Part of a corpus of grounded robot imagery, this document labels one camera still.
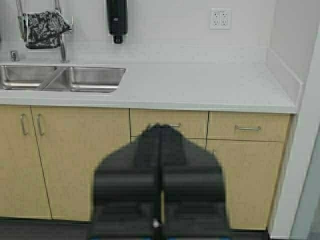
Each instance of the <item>dark floor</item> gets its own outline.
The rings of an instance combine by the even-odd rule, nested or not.
[[[0,221],[0,240],[87,240],[87,223]],[[237,232],[232,240],[267,240],[264,232]]]
[[[311,232],[308,240],[320,240],[320,232]]]

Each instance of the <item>white wall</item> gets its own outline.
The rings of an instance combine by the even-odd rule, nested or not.
[[[24,11],[53,7],[53,0],[21,0]],[[276,0],[128,0],[129,45],[268,47]],[[86,51],[115,48],[108,36],[105,0],[60,0],[64,15],[74,16],[67,40]],[[209,29],[211,8],[232,8],[232,30]],[[23,46],[16,24],[16,1],[0,1],[0,33],[9,47]]]
[[[319,0],[277,0],[271,48],[306,82],[320,22]]]
[[[320,101],[320,28],[317,32],[301,108],[291,128],[289,148],[283,160],[275,204],[268,225],[273,239],[289,239],[291,235],[320,125],[320,105],[317,104]]]

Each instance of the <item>patterned towel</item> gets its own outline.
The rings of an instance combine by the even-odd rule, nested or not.
[[[60,47],[59,36],[72,28],[57,10],[26,15],[28,49],[54,49]]]

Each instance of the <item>floor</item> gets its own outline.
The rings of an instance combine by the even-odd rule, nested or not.
[[[320,200],[314,213],[313,223],[308,236],[308,240],[320,240]]]
[[[0,240],[87,240],[88,224],[0,221]],[[262,232],[238,232],[232,240],[267,240]]]

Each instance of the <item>wooden cabinet door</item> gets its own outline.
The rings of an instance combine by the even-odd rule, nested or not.
[[[282,143],[290,118],[289,114],[210,112],[208,139]]]
[[[265,230],[281,165],[284,143],[208,140],[223,167],[230,225]]]
[[[0,106],[0,121],[0,217],[51,219],[30,107]]]
[[[89,221],[95,168],[130,142],[129,110],[33,107],[52,218]]]
[[[185,138],[207,138],[207,111],[131,109],[130,120],[131,135],[135,137],[139,136],[148,126],[159,123],[172,126]]]
[[[192,143],[194,143],[195,145],[197,145],[200,148],[206,149],[206,140],[205,139],[188,139],[189,141],[191,141]]]

